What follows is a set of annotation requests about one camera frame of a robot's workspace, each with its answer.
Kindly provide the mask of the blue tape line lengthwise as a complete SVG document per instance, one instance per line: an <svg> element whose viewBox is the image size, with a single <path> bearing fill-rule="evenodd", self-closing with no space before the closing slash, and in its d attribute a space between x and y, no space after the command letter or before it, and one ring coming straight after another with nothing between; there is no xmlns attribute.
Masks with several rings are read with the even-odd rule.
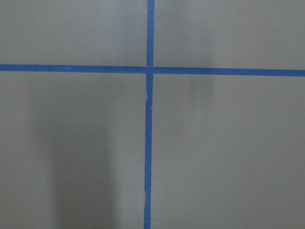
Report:
<svg viewBox="0 0 305 229"><path fill-rule="evenodd" d="M152 105L153 105L153 67L154 67L154 16L155 1L147 1L147 45L146 45L146 107L145 107L145 165L143 228L151 228L152 198Z"/></svg>

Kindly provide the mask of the blue tape line crosswise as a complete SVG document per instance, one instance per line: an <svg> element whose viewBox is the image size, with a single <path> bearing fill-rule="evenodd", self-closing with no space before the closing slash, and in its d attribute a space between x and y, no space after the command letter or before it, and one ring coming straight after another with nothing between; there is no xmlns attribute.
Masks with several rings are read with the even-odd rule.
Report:
<svg viewBox="0 0 305 229"><path fill-rule="evenodd" d="M304 70L245 69L245 68L188 68L188 67L136 67L136 66L87 66L1 64L1 71L13 72L68 72L68 73L153 73L194 75L241 75L304 77Z"/></svg>

